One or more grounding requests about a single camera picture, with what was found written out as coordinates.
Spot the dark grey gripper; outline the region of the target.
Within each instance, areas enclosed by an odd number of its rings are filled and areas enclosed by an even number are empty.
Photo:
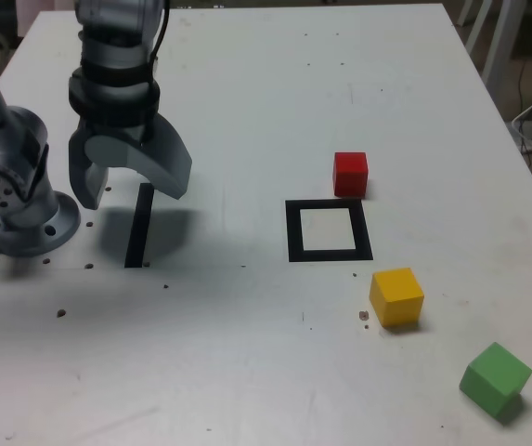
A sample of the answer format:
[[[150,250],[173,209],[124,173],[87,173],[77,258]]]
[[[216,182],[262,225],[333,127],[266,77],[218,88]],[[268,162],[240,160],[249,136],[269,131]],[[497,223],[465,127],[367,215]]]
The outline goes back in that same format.
[[[83,115],[69,141],[71,188],[86,209],[98,209],[110,167],[134,170],[178,200],[187,192],[191,166],[182,138],[158,113],[130,126],[98,113]]]

